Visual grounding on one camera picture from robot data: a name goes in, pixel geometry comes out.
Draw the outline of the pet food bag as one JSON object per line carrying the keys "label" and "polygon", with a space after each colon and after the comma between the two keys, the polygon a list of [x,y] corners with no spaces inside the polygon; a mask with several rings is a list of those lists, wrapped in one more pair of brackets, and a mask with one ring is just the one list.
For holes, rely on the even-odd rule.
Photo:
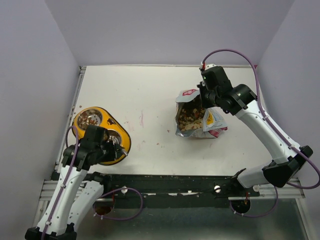
{"label": "pet food bag", "polygon": [[213,107],[203,108],[198,89],[182,90],[175,99],[175,134],[182,138],[216,139],[228,130]]}

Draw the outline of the metal food scoop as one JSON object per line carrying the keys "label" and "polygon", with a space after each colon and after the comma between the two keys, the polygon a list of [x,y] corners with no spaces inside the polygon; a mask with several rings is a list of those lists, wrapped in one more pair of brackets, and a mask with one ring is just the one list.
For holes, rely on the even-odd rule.
{"label": "metal food scoop", "polygon": [[113,144],[118,144],[120,142],[119,133],[112,129],[107,129],[104,132],[103,140],[107,142],[112,142]]}

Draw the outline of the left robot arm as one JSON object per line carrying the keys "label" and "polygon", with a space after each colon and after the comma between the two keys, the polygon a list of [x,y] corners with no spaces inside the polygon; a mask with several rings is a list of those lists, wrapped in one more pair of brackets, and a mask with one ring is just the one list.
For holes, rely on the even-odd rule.
{"label": "left robot arm", "polygon": [[26,240],[75,240],[79,218],[73,217],[71,209],[89,169],[93,165],[112,162],[127,155],[119,143],[110,139],[109,131],[104,127],[89,125],[82,138],[78,137],[75,126],[70,129],[74,130],[75,144],[66,145],[58,182],[49,205],[37,225],[26,231]]}

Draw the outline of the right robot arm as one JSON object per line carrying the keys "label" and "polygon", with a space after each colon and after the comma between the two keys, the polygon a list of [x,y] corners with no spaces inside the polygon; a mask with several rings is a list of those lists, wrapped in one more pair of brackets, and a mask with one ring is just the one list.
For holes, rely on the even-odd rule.
{"label": "right robot arm", "polygon": [[303,167],[305,158],[312,156],[313,150],[308,145],[300,146],[278,128],[267,112],[259,108],[257,95],[245,84],[232,86],[221,66],[213,65],[200,72],[202,82],[198,88],[202,106],[219,107],[224,113],[236,116],[271,155],[269,164],[238,171],[230,183],[230,191],[241,196],[254,185],[282,188]]}

